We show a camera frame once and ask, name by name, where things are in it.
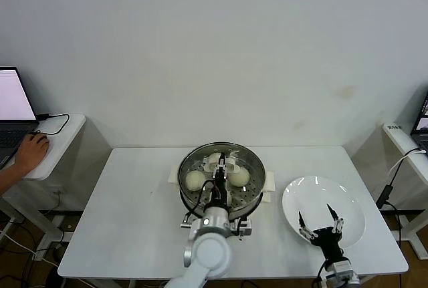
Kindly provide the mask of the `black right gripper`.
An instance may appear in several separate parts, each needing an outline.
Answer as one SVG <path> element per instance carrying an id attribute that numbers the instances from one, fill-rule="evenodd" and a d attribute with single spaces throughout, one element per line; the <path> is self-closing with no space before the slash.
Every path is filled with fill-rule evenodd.
<path id="1" fill-rule="evenodd" d="M 326 261 L 343 261 L 343 251 L 338 243 L 342 239 L 344 219 L 339 217 L 329 204 L 327 204 L 327 207 L 334 221 L 331 227 L 316 229 L 313 232 L 306 226 L 302 213 L 299 211 L 299 233 L 313 245 L 321 248 Z"/>

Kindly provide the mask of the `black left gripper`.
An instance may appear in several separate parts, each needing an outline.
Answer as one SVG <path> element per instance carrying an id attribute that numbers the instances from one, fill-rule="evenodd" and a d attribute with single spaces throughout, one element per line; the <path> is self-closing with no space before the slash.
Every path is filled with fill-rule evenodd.
<path id="1" fill-rule="evenodd" d="M 213 188 L 211 190 L 211 198 L 209 200 L 209 207 L 229 208 L 229 194 L 227 191 L 227 160 L 224 152 L 220 153 L 218 160 L 218 167 L 213 171 L 213 179 L 211 183 Z"/>

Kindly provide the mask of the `person's bare hand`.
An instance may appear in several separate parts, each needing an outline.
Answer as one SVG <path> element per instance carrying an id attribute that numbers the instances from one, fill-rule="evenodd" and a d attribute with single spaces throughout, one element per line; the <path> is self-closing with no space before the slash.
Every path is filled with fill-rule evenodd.
<path id="1" fill-rule="evenodd" d="M 26 175 L 44 159 L 49 148 L 49 139 L 45 134 L 28 134 L 21 142 L 15 155 L 15 165 Z"/>

